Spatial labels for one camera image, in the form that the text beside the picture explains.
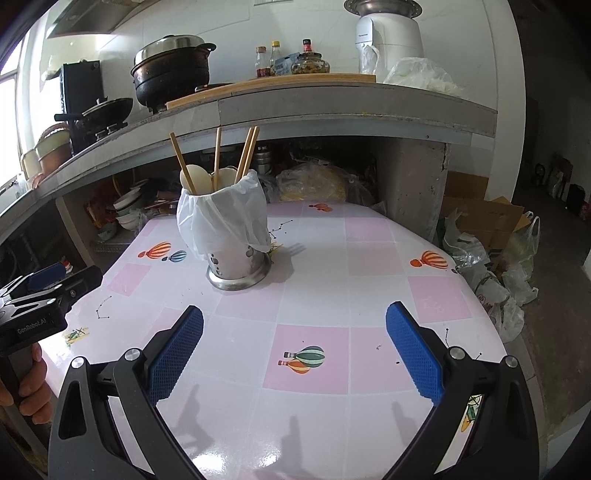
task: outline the window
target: window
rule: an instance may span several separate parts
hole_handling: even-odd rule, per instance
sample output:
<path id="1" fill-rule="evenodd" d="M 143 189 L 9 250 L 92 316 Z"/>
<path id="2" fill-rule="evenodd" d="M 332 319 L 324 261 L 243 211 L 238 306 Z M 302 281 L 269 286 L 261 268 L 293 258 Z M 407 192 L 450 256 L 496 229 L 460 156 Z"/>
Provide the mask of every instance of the window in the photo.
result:
<path id="1" fill-rule="evenodd" d="M 17 133 L 17 73 L 22 42 L 14 49 L 0 72 L 0 187 L 20 170 Z"/>

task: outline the white appliance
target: white appliance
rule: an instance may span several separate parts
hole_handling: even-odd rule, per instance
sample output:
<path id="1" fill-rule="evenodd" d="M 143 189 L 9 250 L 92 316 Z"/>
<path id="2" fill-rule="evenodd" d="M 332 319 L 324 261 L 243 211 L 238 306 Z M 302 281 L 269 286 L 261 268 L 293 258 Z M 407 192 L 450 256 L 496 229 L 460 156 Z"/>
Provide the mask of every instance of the white appliance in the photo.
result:
<path id="1" fill-rule="evenodd" d="M 375 68 L 378 82 L 383 82 L 400 59 L 423 56 L 421 31 L 413 20 L 423 10 L 416 2 L 348 0 L 345 8 L 361 16 L 355 39 L 360 73 Z"/>

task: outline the finger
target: finger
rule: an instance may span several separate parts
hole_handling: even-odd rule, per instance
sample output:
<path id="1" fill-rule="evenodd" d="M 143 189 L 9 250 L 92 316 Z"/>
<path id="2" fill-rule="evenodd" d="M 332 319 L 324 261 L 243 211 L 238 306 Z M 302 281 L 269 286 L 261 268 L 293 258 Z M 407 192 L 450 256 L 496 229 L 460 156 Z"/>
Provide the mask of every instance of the finger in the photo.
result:
<path id="1" fill-rule="evenodd" d="M 41 408 L 51 399 L 51 388 L 44 383 L 39 390 L 37 390 L 30 397 L 25 398 L 21 402 L 19 410 L 23 415 L 30 416 L 37 413 Z"/>
<path id="2" fill-rule="evenodd" d="M 9 407 L 14 403 L 12 395 L 0 380 L 0 406 Z"/>
<path id="3" fill-rule="evenodd" d="M 33 362 L 30 372 L 22 379 L 18 394 L 24 398 L 39 390 L 45 381 L 46 375 L 47 364 L 45 360 L 41 359 L 40 362 Z"/>
<path id="4" fill-rule="evenodd" d="M 38 343 L 32 344 L 31 355 L 33 356 L 33 360 L 35 360 L 35 362 L 40 362 L 41 358 L 43 358 L 43 350 L 41 350 L 41 345 Z"/>
<path id="5" fill-rule="evenodd" d="M 40 425 L 43 423 L 47 423 L 53 417 L 53 406 L 51 403 L 46 403 L 41 407 L 41 410 L 38 410 L 37 413 L 33 415 L 33 423 L 36 425 Z"/>

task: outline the pink and white tablecloth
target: pink and white tablecloth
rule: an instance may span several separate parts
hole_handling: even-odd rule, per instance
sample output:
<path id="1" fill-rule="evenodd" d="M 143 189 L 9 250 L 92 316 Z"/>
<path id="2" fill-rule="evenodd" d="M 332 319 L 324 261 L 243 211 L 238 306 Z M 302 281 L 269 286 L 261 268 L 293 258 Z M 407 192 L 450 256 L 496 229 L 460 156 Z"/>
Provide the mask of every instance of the pink and white tablecloth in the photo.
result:
<path id="1" fill-rule="evenodd" d="M 41 343 L 48 381 L 59 392 L 76 356 L 105 362 L 143 348 L 192 304 L 203 337 L 157 407 L 208 479 L 379 480 L 431 409 L 386 333 L 386 308 L 402 301 L 472 358 L 498 362 L 505 349 L 452 259 L 389 219 L 304 202 L 268 214 L 274 265 L 240 292 L 209 284 L 207 263 L 183 253 L 175 218 L 151 220 L 67 315 L 69 329 Z M 313 367 L 298 356 L 308 347 L 320 358 Z M 132 460 L 149 469 L 111 403 Z M 470 428 L 459 426 L 442 468 Z"/>

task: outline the blue gripper pad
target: blue gripper pad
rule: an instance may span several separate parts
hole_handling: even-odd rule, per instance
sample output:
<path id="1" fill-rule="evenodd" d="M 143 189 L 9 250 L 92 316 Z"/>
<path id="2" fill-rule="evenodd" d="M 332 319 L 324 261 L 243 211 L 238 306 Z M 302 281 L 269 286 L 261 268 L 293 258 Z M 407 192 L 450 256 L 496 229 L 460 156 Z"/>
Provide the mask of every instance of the blue gripper pad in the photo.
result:
<path id="1" fill-rule="evenodd" d="M 386 330 L 418 392 L 437 406 L 443 396 L 441 365 L 416 330 L 416 322 L 409 319 L 407 315 L 410 314 L 397 303 L 391 304 L 386 311 Z"/>
<path id="2" fill-rule="evenodd" d="M 45 290 L 49 285 L 66 278 L 66 268 L 61 263 L 53 264 L 31 275 L 27 282 L 30 292 Z"/>
<path id="3" fill-rule="evenodd" d="M 152 406 L 170 396 L 202 334 L 203 314 L 195 307 L 150 365 L 146 394 Z"/>

